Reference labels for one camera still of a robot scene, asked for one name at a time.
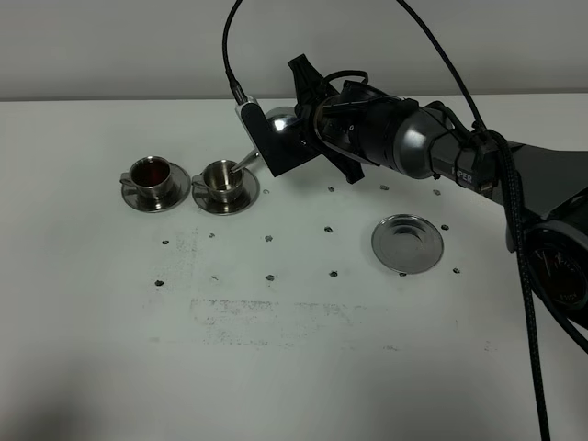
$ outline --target dark liquid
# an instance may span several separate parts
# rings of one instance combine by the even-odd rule
[[[168,176],[169,165],[161,161],[145,162],[137,165],[131,173],[133,182],[142,187],[154,187],[161,184]]]

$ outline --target metal spoon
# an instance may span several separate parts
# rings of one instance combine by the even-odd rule
[[[231,173],[237,173],[240,170],[243,170],[247,165],[249,165],[250,163],[252,163],[255,159],[257,159],[259,157],[259,152],[257,151],[257,149],[253,149],[251,150],[247,156],[245,156],[243,158],[242,161],[240,161],[237,165],[234,165],[231,169]]]

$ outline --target robotic arm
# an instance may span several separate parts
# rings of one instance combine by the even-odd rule
[[[238,107],[274,176],[323,154],[350,184],[364,176],[362,164],[369,164],[414,179],[444,176],[503,204],[495,142],[482,131],[467,130],[443,103],[421,107],[387,95],[360,71],[322,77],[304,55],[288,65],[296,85],[295,108],[275,109],[252,123],[243,110],[251,106],[261,112],[259,106],[250,100]],[[345,81],[341,92],[330,85],[348,75],[364,80]],[[526,253],[535,292],[588,328],[588,152],[508,144],[524,189]],[[510,234],[507,246],[514,250]]]

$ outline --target table surface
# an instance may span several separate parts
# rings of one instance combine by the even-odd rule
[[[588,95],[477,102],[507,139],[586,148]],[[324,158],[252,167],[267,191],[231,217],[120,197],[145,155],[196,175],[250,149],[228,100],[0,103],[1,421],[61,403],[87,439],[538,439],[501,207],[375,167],[349,186]],[[398,213],[449,226],[424,274],[372,253]],[[588,357],[536,308],[553,438],[585,439]]]

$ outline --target metal saucer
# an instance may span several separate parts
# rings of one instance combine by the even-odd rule
[[[248,209],[259,196],[259,181],[253,173],[248,169],[243,169],[243,193],[233,202],[223,204],[217,202],[201,187],[192,186],[192,198],[196,205],[204,209],[206,212],[216,214],[219,216],[226,216],[229,214],[236,214]],[[195,182],[202,182],[202,175],[194,177]]]
[[[384,219],[371,235],[378,260],[399,273],[417,274],[431,269],[443,255],[443,238],[423,218],[397,214]]]
[[[135,187],[123,184],[120,192],[127,205],[143,213],[160,213],[182,203],[187,198],[192,187],[190,175],[186,170],[174,163],[170,163],[170,168],[174,179],[174,189],[170,191],[168,196],[162,199],[144,198],[137,194]]]

